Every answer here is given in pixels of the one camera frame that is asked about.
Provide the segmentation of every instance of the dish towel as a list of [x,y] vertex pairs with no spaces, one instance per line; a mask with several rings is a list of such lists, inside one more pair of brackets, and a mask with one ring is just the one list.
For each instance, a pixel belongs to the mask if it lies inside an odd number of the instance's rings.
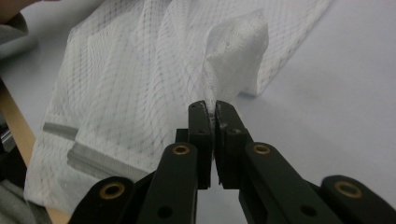
[[108,0],[75,27],[24,196],[71,214],[112,175],[154,171],[188,105],[259,94],[330,0]]

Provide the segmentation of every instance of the hand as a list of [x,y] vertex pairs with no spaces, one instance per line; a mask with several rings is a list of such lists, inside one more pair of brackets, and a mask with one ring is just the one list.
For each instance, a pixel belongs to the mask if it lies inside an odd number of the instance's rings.
[[16,16],[22,9],[40,0],[0,0],[0,24]]

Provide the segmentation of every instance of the white fabric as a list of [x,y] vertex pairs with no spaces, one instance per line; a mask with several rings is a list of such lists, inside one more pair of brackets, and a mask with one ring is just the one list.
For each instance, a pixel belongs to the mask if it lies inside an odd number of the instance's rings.
[[190,103],[260,93],[329,2],[104,2],[70,34],[25,197],[72,213],[97,177],[155,170]]

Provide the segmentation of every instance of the table surface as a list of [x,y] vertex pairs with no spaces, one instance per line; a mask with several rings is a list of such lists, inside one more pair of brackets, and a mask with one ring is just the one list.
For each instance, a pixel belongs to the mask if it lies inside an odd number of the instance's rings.
[[[70,29],[101,0],[26,8],[30,34],[0,46],[0,75],[37,134]],[[299,174],[358,179],[396,207],[396,2],[334,0],[259,97],[237,106],[256,141]],[[213,173],[213,185],[218,182]],[[197,223],[246,223],[237,191],[199,193]]]

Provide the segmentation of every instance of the white tabletop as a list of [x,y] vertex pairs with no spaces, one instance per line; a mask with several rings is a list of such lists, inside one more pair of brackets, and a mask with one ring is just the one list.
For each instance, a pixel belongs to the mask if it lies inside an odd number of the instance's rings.
[[[29,7],[23,11],[29,36],[0,47],[1,78],[34,133],[50,101],[68,32],[100,2]],[[320,184],[327,175],[348,175],[393,207],[395,11],[391,0],[334,0],[264,93],[237,98],[254,140],[275,146],[303,178]],[[246,223],[239,207],[236,191],[200,192],[198,223]]]

